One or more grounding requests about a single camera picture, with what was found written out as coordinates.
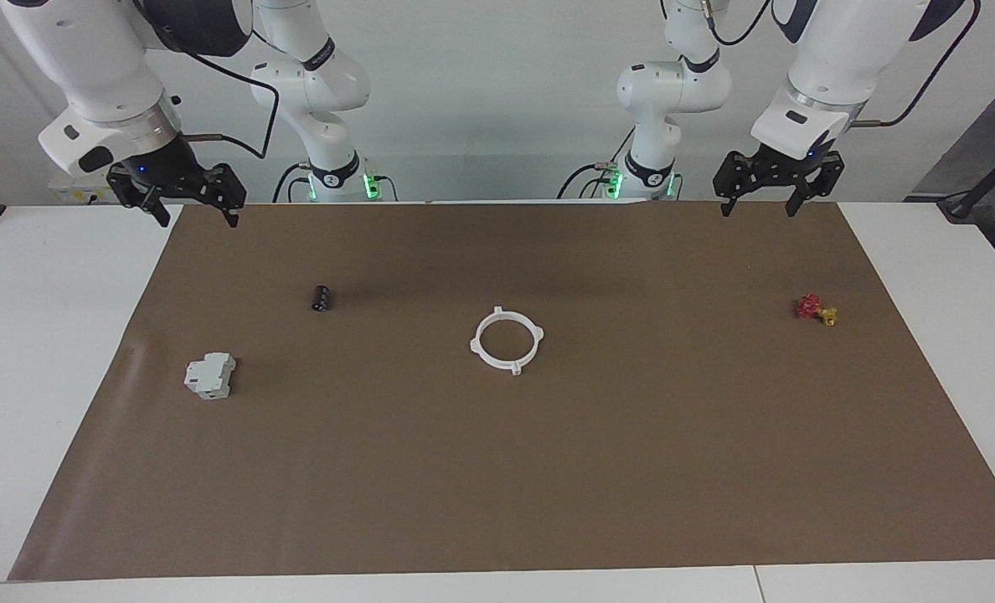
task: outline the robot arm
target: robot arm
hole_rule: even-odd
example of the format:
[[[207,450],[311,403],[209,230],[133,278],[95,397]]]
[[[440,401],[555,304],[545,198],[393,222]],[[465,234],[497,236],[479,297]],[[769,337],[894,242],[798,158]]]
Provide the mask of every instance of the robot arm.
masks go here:
[[[714,177],[715,192],[729,200],[724,214],[763,187],[796,187],[789,216],[808,199],[830,194],[843,172],[832,146],[865,107],[881,72],[908,39],[945,22],[961,1],[774,0],[773,18],[797,46],[796,61],[751,127],[758,152],[729,153]],[[942,4],[949,7],[941,10]],[[934,10],[928,13],[927,5]]]
[[[330,38],[314,0],[256,0],[268,42],[284,56],[259,64],[252,79],[281,95],[278,115],[299,134],[307,150],[312,190],[320,201],[377,198],[379,188],[334,111],[363,107],[371,83],[363,66]],[[253,85],[257,102],[269,103]]]
[[[716,4],[717,19],[728,0]],[[621,106],[635,119],[632,149],[621,160],[619,196],[658,198],[673,174],[680,126],[678,113],[720,108],[732,89],[732,76],[720,62],[720,48],[705,27],[698,0],[672,0],[665,37],[678,53],[675,62],[629,66],[617,83]]]
[[[214,206],[230,225],[245,189],[226,164],[203,169],[181,135],[180,120],[144,61],[134,27],[153,24],[171,49],[233,54],[251,34],[251,8],[240,0],[0,0],[0,8],[39,68],[65,93],[64,114],[39,134],[44,150],[80,176],[111,167],[107,182],[122,205],[164,226],[162,198]],[[147,21],[135,13],[146,13]],[[181,44],[187,39],[188,45]]]

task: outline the white plastic ring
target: white plastic ring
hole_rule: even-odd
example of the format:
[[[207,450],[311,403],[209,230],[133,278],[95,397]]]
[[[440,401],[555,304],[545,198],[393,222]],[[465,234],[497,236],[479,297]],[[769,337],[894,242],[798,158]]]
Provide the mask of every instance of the white plastic ring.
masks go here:
[[[500,360],[494,358],[486,350],[482,348],[482,332],[486,331],[487,326],[493,325],[498,321],[513,321],[524,325],[531,332],[531,337],[534,338],[535,343],[531,346],[531,351],[523,358],[518,360]],[[524,316],[519,312],[506,312],[501,306],[494,307],[494,313],[490,314],[489,317],[482,319],[479,323],[479,328],[475,329],[475,339],[472,339],[472,352],[479,355],[482,361],[487,363],[487,365],[493,366],[494,368],[500,368],[501,370],[513,371],[513,374],[522,373],[523,367],[531,360],[535,359],[535,354],[539,352],[539,341],[543,340],[543,328],[535,323],[531,322],[531,319]]]

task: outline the white plastic block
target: white plastic block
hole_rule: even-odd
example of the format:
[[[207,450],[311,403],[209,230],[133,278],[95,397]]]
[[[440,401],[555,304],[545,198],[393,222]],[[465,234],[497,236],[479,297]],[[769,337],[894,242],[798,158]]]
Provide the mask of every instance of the white plastic block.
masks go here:
[[[204,359],[188,363],[184,386],[205,400],[229,397],[229,375],[237,368],[237,360],[226,352],[211,352]]]

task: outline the white table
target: white table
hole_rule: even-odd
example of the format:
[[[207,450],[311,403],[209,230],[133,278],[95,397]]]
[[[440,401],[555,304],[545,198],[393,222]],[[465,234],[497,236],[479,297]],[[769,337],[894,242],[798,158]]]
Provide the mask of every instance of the white table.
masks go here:
[[[995,252],[933,206],[842,209],[995,473]],[[0,581],[168,234],[117,207],[15,207],[0,221]],[[995,561],[0,584],[0,600],[995,602]]]

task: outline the green light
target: green light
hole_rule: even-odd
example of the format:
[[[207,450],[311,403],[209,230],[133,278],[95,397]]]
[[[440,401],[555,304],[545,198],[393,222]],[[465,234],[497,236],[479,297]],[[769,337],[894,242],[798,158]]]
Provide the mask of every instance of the green light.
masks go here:
[[[613,174],[613,177],[609,180],[610,187],[606,188],[606,196],[608,196],[608,198],[620,198],[621,184],[623,183],[624,174],[621,174],[620,172]]]
[[[374,176],[364,173],[363,187],[367,190],[367,198],[379,197],[379,183],[375,182]]]

